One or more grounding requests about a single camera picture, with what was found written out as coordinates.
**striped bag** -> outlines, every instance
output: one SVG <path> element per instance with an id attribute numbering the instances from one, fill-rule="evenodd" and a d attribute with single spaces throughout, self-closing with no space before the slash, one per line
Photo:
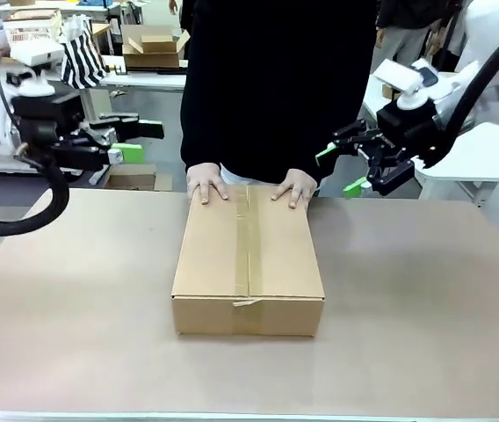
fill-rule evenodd
<path id="1" fill-rule="evenodd" d="M 69 36 L 62 42 L 64 57 L 62 58 L 61 80 L 78 90 L 93 88 L 107 76 L 103 58 L 93 42 L 89 20 L 84 23 L 85 25 L 81 25 L 79 35 Z"/>

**gray floor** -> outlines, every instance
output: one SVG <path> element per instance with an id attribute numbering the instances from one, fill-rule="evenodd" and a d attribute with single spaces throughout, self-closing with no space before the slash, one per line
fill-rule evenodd
<path id="1" fill-rule="evenodd" d="M 144 119 L 162 120 L 165 125 L 165 139 L 157 141 L 140 140 L 146 150 L 147 161 L 156 163 L 158 172 L 173 177 L 173 190 L 185 192 L 184 166 L 179 156 L 181 127 L 179 107 L 181 94 L 131 91 L 113 100 L 113 109 L 122 112 L 138 112 Z M 337 162 L 334 174 L 322 188 L 321 196 L 341 197 L 342 187 L 365 175 L 365 161 L 359 157 L 342 156 Z M 89 187 L 87 181 L 76 183 Z M 0 175 L 0 219 L 18 219 L 46 190 L 45 183 L 33 176 Z M 393 192 L 391 198 L 415 199 L 421 192 L 415 180 Z"/>

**gray pants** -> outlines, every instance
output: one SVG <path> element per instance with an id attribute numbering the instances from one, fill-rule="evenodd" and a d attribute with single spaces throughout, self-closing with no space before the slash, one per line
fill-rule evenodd
<path id="1" fill-rule="evenodd" d="M 372 53 L 371 74 L 382 64 L 385 59 L 396 61 L 404 66 L 415 62 L 422 51 L 425 35 L 429 27 L 422 29 L 402 29 L 389 26 L 382 40 L 382 48 L 375 47 Z"/>

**black hose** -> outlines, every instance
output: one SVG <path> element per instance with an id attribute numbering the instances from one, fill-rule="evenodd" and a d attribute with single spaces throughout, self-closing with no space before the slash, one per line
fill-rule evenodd
<path id="1" fill-rule="evenodd" d="M 11 120 L 14 124 L 18 123 L 15 116 L 11 113 L 10 105 L 5 99 L 1 81 L 0 95 Z M 0 222 L 0 236 L 22 235 L 40 229 L 58 218 L 66 209 L 69 201 L 69 187 L 62 171 L 50 161 L 48 161 L 47 164 L 35 166 L 35 168 L 42 177 L 47 180 L 48 186 L 53 192 L 50 204 L 40 213 L 27 217 L 24 220 L 17 222 Z"/>
<path id="2" fill-rule="evenodd" d="M 443 144 L 447 145 L 447 152 L 451 150 L 454 141 L 459 136 L 460 130 L 468 114 L 474 108 L 476 101 L 478 101 L 478 98 L 486 90 L 497 72 L 499 72 L 499 47 L 492 53 L 478 72 L 478 75 L 467 86 L 466 91 L 452 112 L 451 119 L 446 125 L 445 138 L 443 140 Z"/>

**white basket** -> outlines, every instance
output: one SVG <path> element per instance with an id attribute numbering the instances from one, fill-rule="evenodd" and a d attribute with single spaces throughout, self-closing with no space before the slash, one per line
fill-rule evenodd
<path id="1" fill-rule="evenodd" d="M 10 47 L 20 41 L 50 39 L 58 42 L 62 17 L 59 10 L 17 11 L 4 21 Z"/>

